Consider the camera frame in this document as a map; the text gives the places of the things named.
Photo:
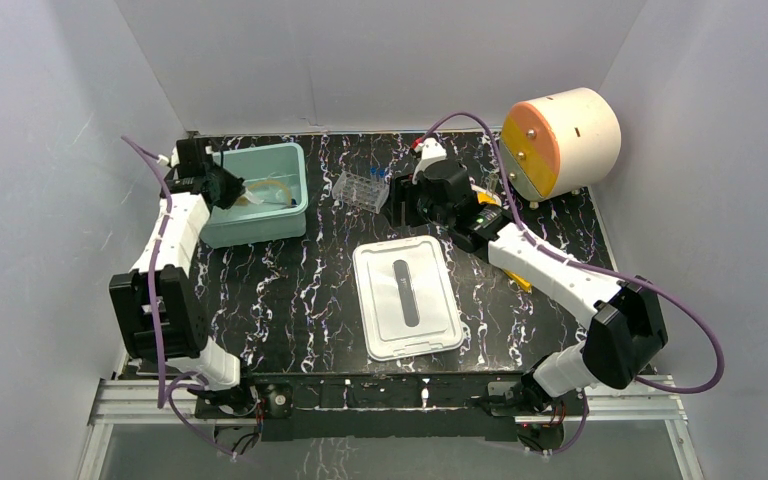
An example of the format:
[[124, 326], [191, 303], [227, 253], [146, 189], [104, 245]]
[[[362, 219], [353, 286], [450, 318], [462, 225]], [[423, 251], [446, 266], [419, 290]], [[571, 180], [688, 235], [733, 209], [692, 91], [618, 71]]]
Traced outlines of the clear test tube blue cap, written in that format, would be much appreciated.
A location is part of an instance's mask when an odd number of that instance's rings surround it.
[[370, 180], [375, 185], [385, 185], [387, 181], [387, 169], [371, 167], [369, 170]]

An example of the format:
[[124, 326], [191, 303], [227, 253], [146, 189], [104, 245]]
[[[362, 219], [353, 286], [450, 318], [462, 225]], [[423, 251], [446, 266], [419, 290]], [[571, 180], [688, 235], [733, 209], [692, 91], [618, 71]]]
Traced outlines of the clear plastic well plate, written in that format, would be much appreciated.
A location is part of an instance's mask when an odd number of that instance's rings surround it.
[[342, 172], [331, 190], [332, 198], [342, 204], [378, 214], [389, 195], [389, 186], [376, 176], [369, 178]]

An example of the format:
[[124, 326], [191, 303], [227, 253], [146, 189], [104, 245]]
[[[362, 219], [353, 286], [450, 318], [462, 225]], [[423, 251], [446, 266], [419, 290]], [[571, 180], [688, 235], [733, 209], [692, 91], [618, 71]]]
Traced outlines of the white plastic box lid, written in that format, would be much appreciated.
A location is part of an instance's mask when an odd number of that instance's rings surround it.
[[367, 243], [352, 260], [369, 357], [386, 362], [462, 345], [464, 327], [438, 239]]

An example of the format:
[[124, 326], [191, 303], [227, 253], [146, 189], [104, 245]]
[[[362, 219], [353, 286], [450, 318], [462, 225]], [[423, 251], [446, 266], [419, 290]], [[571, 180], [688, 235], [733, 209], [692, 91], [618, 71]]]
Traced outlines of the small white plastic bag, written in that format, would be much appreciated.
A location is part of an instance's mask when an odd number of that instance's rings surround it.
[[247, 189], [245, 191], [245, 193], [241, 196], [241, 200], [244, 200], [247, 204], [251, 205], [261, 205], [265, 202], [262, 197], [253, 192], [251, 189]]

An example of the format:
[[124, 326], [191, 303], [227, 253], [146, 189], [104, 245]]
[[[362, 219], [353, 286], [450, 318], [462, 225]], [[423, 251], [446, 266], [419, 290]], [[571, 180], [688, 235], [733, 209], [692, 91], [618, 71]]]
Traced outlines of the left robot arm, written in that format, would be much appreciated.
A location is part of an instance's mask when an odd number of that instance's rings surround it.
[[177, 141], [169, 156], [129, 140], [160, 183], [158, 216], [143, 252], [114, 275], [109, 294], [127, 354], [152, 361], [160, 378], [168, 367], [192, 372], [205, 389], [221, 391], [235, 416], [254, 411], [257, 387], [241, 379], [238, 358], [208, 334], [208, 318], [189, 278], [200, 234], [211, 214], [227, 210], [245, 191], [208, 139]]

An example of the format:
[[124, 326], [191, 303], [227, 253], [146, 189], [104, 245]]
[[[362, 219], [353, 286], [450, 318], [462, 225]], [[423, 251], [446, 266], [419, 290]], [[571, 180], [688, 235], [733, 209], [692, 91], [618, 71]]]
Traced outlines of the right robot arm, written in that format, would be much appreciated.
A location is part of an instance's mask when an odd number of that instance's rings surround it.
[[586, 330], [584, 341], [541, 358], [515, 387], [514, 397], [537, 414], [550, 413], [573, 390], [627, 387], [668, 343], [652, 290], [575, 267], [573, 256], [519, 228], [508, 209], [480, 202], [455, 161], [394, 178], [384, 214], [393, 226], [440, 226], [456, 247], [523, 278]]

